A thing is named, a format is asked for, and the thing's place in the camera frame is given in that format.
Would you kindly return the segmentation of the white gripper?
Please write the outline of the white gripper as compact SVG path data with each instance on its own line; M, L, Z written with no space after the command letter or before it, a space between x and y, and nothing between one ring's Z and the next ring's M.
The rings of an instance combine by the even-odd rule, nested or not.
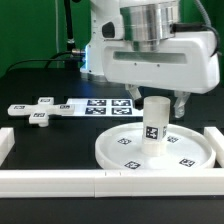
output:
M108 41L102 50L103 72L108 81L126 84L138 110L143 108L138 86L174 90L174 114L181 118L190 93L206 93L220 81L215 47L211 31L178 32L161 41L156 52L134 51L128 41Z

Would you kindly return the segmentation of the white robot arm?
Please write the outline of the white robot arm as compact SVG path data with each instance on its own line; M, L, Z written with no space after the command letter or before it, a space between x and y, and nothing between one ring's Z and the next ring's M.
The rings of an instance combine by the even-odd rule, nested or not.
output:
M139 88L172 90L175 116L192 93L220 81L217 31L209 21L182 23L180 0L90 0L91 40L83 78L122 83L137 102Z

